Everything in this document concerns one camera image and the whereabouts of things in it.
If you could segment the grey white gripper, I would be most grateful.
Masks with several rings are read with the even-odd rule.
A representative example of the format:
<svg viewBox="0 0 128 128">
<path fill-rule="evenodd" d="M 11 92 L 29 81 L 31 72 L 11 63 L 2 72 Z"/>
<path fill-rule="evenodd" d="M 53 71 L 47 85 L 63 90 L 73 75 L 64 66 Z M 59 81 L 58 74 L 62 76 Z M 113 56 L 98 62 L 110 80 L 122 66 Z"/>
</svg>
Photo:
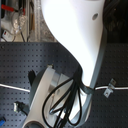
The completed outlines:
<svg viewBox="0 0 128 128">
<path fill-rule="evenodd" d="M 81 69 L 69 78 L 48 67 L 32 83 L 29 113 L 21 128 L 63 128 L 66 123 L 77 127 L 90 114 L 92 88 L 84 86 Z"/>
</svg>

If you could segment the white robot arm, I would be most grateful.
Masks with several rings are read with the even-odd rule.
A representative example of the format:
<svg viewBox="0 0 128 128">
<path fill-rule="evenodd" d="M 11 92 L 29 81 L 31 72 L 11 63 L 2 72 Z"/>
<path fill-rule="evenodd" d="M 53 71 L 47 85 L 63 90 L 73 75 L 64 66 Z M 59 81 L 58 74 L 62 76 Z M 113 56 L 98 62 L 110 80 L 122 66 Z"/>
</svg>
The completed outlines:
<svg viewBox="0 0 128 128">
<path fill-rule="evenodd" d="M 88 119 L 106 43 L 104 3 L 105 0 L 41 0 L 48 28 L 75 57 L 78 68 L 71 78 L 52 68 L 35 77 L 30 110 L 21 128 L 80 126 Z"/>
</svg>

